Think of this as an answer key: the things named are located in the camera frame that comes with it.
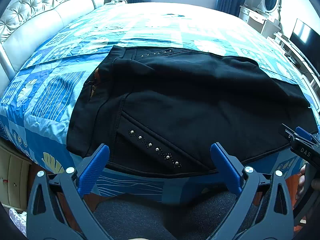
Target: flat screen tv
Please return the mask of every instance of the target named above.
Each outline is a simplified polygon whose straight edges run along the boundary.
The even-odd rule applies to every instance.
[[[290,41],[320,73],[320,35],[301,20],[297,19]]]

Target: bed frame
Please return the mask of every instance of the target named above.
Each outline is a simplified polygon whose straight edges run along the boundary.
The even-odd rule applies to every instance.
[[[0,98],[36,48],[104,0],[18,0],[0,18]]]

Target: headboard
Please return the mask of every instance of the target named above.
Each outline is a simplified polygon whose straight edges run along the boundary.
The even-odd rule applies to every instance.
[[[0,98],[42,42],[104,0],[18,0],[0,17]]]

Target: patterned bedspread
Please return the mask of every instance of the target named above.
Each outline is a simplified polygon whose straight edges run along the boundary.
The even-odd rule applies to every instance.
[[[300,73],[271,42],[242,20],[191,5],[142,3],[104,5],[39,46],[0,101],[1,136],[49,171],[62,172],[79,163],[81,158],[66,150],[71,113],[84,81],[113,45],[188,48],[252,58],[270,77],[299,84],[320,127],[312,94]],[[279,168],[286,177],[298,172],[301,165],[302,159],[289,149],[252,163],[265,173]],[[208,181],[219,180],[214,175]],[[171,180],[170,185],[181,186],[176,201],[182,201],[182,195],[188,198],[187,189],[196,180]],[[207,187],[206,180],[201,181],[204,186],[199,190]],[[172,198],[166,200],[167,183],[161,179],[145,182],[134,176],[128,180],[123,174],[105,169],[94,191],[113,196],[137,187],[139,194],[174,202]]]

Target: blue textured pad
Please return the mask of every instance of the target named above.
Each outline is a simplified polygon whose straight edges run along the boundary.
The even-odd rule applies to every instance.
[[[78,182],[78,193],[81,197],[91,192],[103,168],[106,166],[109,156],[109,147],[104,145],[85,168]]]
[[[296,133],[300,135],[302,138],[305,138],[308,141],[312,141],[311,134],[303,130],[300,126],[296,128]]]
[[[239,196],[242,192],[241,176],[228,159],[227,152],[214,143],[211,145],[210,153],[211,159],[221,174],[221,178],[228,190],[236,196]]]

